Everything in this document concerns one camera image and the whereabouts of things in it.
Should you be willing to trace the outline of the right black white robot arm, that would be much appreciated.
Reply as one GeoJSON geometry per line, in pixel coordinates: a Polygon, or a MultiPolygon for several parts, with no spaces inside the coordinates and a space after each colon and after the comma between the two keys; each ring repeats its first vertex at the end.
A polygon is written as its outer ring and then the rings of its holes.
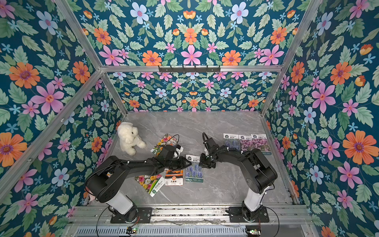
{"type": "Polygon", "coordinates": [[[277,172],[261,150],[239,151],[226,145],[219,146],[206,133],[202,134],[205,153],[200,155],[200,167],[215,168],[216,163],[229,163],[240,168],[248,185],[248,193],[239,214],[247,222],[253,222],[263,209],[263,199],[278,178],[277,172]]]}

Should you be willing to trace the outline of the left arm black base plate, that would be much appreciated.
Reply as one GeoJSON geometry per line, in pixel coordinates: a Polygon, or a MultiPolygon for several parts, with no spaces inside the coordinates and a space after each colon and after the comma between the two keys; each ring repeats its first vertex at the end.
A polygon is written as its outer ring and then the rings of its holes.
{"type": "Polygon", "coordinates": [[[112,211],[110,222],[112,224],[146,224],[150,223],[153,209],[151,207],[132,207],[127,213],[121,214],[117,210],[112,211]]]}

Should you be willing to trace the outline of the lavender seed packet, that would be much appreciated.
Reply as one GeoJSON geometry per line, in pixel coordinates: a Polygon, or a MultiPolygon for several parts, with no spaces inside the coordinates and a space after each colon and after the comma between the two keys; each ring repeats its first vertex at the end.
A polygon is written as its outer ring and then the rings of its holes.
{"type": "Polygon", "coordinates": [[[238,134],[224,133],[223,141],[225,146],[240,151],[241,145],[238,134]]]}
{"type": "Polygon", "coordinates": [[[202,167],[200,167],[200,156],[186,155],[186,159],[191,162],[191,166],[186,168],[186,181],[203,183],[204,179],[202,167]]]}

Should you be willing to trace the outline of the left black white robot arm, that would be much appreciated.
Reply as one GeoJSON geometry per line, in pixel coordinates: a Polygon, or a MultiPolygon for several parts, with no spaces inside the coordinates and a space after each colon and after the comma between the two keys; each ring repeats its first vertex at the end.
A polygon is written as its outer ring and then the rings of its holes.
{"type": "Polygon", "coordinates": [[[113,215],[126,223],[138,219],[136,204],[120,189],[125,180],[135,176],[158,175],[165,169],[178,171],[191,166],[180,156],[175,146],[164,146],[155,157],[143,161],[127,161],[117,156],[108,157],[85,181],[89,194],[100,203],[106,203],[113,215]]]}

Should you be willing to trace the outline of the pink flowers seed packet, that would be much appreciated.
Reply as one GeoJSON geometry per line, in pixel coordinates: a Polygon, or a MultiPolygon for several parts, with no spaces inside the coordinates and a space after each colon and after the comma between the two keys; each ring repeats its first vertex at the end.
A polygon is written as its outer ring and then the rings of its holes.
{"type": "Polygon", "coordinates": [[[271,155],[271,148],[265,134],[252,134],[252,147],[261,150],[265,155],[271,155]]]}
{"type": "Polygon", "coordinates": [[[241,151],[250,151],[256,148],[256,139],[250,135],[239,135],[241,151]]]}

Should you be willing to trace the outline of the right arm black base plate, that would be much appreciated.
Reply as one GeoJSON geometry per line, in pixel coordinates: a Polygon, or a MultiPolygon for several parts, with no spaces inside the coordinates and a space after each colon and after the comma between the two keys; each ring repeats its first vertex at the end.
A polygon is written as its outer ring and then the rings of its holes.
{"type": "Polygon", "coordinates": [[[256,211],[251,212],[246,207],[229,207],[226,210],[231,223],[268,223],[269,215],[267,208],[259,207],[256,211]]]}

